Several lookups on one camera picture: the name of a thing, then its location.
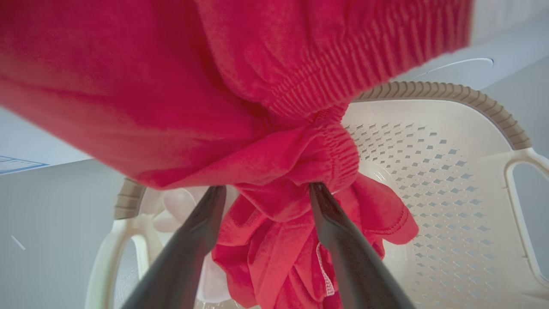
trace red garment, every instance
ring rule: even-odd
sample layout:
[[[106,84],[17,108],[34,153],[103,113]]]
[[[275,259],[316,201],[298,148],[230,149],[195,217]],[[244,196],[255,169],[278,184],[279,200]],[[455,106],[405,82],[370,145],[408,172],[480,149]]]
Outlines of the red garment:
[[[236,184],[214,252],[233,298],[337,308],[318,277],[307,183],[337,191],[380,255],[381,238],[415,236],[398,197],[357,175],[339,122],[359,91],[464,47],[470,6],[4,1],[0,102],[144,185]]]

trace white wall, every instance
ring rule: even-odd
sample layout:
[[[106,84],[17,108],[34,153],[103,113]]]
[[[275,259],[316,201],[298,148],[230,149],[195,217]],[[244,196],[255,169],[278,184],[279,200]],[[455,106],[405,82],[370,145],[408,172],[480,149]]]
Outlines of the white wall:
[[[95,160],[0,176],[0,308],[83,308],[122,181]]]
[[[477,42],[455,53],[437,57],[396,77],[395,80],[451,82],[482,90],[549,56],[549,31],[547,29],[549,29],[549,13],[500,33],[486,42]],[[490,58],[494,63],[491,68],[487,68],[480,62],[470,65],[453,65],[443,70],[427,73],[441,66],[472,58]]]
[[[549,158],[549,57],[482,92],[498,100],[512,113],[530,137],[534,149]],[[549,184],[528,165],[517,167],[514,177],[538,263],[545,277],[549,278]]]
[[[64,164],[91,158],[1,106],[0,156],[47,165]]]

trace white plastic basket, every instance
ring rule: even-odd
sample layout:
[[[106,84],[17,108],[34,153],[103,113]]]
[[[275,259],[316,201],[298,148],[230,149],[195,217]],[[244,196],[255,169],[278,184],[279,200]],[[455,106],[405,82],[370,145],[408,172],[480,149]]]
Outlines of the white plastic basket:
[[[360,171],[392,187],[420,227],[408,245],[386,242],[384,260],[417,308],[549,308],[549,282],[512,178],[513,167],[526,162],[549,180],[549,161],[497,102],[463,86],[395,82],[363,93],[343,123],[358,145]],[[143,190],[131,181],[122,188],[87,309],[112,308],[113,274],[128,239],[136,242],[141,277],[169,237],[152,233],[160,193],[139,213],[127,206]],[[197,301],[195,308],[237,307]]]

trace white surface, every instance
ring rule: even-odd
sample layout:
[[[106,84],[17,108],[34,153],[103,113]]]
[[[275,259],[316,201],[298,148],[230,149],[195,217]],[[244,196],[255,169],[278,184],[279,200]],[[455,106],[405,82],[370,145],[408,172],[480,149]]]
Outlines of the white surface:
[[[472,20],[472,44],[525,23],[549,9],[547,0],[475,0]]]
[[[83,308],[122,180],[95,160],[0,176],[0,308]]]
[[[484,0],[485,2],[509,2],[509,0]],[[522,3],[522,0],[510,0],[511,3]],[[470,86],[476,90],[482,90],[491,84],[549,56],[549,13],[541,10],[536,19],[526,24],[519,25],[509,31],[499,33],[489,40],[477,41],[476,44],[459,50],[452,54],[445,54],[435,58],[418,68],[414,68],[398,77],[398,81],[435,81],[451,82]],[[515,23],[504,23],[505,28]],[[475,58],[489,58],[494,61],[494,66],[486,70],[477,68],[460,69],[459,66],[447,68],[437,74],[418,75],[433,71],[445,65]]]
[[[0,107],[0,156],[47,165],[91,158],[2,107]]]
[[[418,308],[549,307],[507,177],[512,162],[546,159],[512,152],[492,122],[455,102],[354,103],[343,123],[419,225],[402,260],[411,276],[399,280]]]

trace stitched hem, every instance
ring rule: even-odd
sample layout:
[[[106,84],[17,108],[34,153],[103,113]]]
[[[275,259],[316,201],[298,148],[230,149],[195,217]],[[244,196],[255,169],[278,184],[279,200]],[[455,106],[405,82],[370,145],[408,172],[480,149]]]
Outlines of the stitched hem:
[[[404,224],[406,224],[406,221],[408,221],[409,216],[410,216],[410,213],[408,211],[402,210],[402,213],[400,214],[399,218],[390,227],[381,229],[381,230],[368,229],[368,231],[378,235],[392,235],[396,231],[398,231],[401,227],[403,227]]]
[[[320,242],[316,245],[316,257],[318,258],[318,264],[320,265],[320,271],[324,277],[324,284],[326,286],[326,296],[332,296],[335,294],[335,289],[332,281],[328,277],[328,274],[324,271],[324,266],[322,266],[322,257],[320,256]]]
[[[332,166],[331,179],[327,185],[330,190],[339,191],[356,179],[360,162],[358,148],[341,124],[326,125],[320,129]]]

